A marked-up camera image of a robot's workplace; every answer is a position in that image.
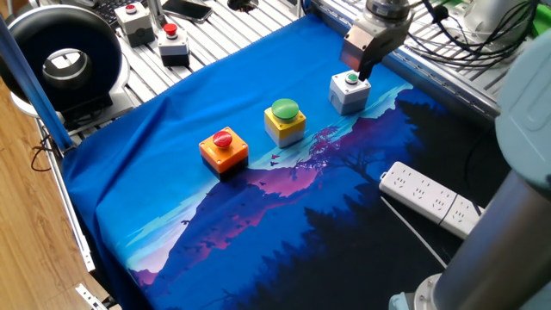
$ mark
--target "orange box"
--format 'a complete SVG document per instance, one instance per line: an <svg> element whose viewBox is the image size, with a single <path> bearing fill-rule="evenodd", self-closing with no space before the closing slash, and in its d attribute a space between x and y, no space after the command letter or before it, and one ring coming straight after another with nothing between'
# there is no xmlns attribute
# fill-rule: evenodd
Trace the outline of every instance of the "orange box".
<svg viewBox="0 0 551 310"><path fill-rule="evenodd" d="M232 143L226 147L214 144L214 134L199 144L201 156L214 171L222 174L249 157L249 146L229 127L222 129L232 135Z"/></svg>

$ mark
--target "green button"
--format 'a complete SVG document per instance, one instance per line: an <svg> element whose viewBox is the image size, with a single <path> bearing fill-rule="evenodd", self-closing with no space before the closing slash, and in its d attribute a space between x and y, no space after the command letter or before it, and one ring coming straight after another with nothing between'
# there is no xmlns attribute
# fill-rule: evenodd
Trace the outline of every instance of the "green button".
<svg viewBox="0 0 551 310"><path fill-rule="evenodd" d="M344 81L350 85L354 85L358 83L358 76L355 73L349 73L346 75L346 79Z"/></svg>
<svg viewBox="0 0 551 310"><path fill-rule="evenodd" d="M299 113L299 105L291 99L280 99L272 104L272 113L282 120L290 120Z"/></svg>

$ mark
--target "red button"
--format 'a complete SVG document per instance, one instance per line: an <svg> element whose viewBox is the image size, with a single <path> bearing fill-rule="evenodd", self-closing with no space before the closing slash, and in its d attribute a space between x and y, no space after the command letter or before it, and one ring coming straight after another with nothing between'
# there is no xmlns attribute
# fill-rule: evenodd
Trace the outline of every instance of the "red button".
<svg viewBox="0 0 551 310"><path fill-rule="evenodd" d="M174 34L176 34L178 27L175 24L166 24L164 25L163 30L167 35L173 36Z"/></svg>
<svg viewBox="0 0 551 310"><path fill-rule="evenodd" d="M232 134L226 131L217 132L213 136L214 145L220 148L226 148L230 146L232 141L233 141Z"/></svg>

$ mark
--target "yellow box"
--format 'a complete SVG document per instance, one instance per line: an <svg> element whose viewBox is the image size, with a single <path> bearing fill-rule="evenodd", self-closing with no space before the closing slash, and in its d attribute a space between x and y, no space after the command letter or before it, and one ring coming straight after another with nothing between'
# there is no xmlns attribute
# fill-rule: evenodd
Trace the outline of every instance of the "yellow box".
<svg viewBox="0 0 551 310"><path fill-rule="evenodd" d="M222 129L232 134L232 143L225 149L217 147L213 136L199 144L201 155L218 173L223 173L249 156L249 146L229 127Z"/></svg>
<svg viewBox="0 0 551 310"><path fill-rule="evenodd" d="M306 117L300 111L293 119L282 121L272 113L272 108L267 108L264 111L264 122L278 139L286 139L291 133L306 129Z"/></svg>

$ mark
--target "electrical outlet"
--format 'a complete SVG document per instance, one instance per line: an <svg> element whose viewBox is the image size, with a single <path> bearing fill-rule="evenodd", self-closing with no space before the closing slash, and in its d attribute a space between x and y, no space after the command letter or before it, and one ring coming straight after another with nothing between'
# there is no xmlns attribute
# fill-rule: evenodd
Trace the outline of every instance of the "electrical outlet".
<svg viewBox="0 0 551 310"><path fill-rule="evenodd" d="M379 189L463 239L480 218L472 202L401 162L382 174Z"/></svg>
<svg viewBox="0 0 551 310"><path fill-rule="evenodd" d="M437 224L451 207L454 194L401 162L383 173L379 189Z"/></svg>
<svg viewBox="0 0 551 310"><path fill-rule="evenodd" d="M479 210L481 213L484 212L483 208L479 207ZM440 225L454 235L465 239L479 220L480 215L476 212L474 204L467 198L457 195Z"/></svg>

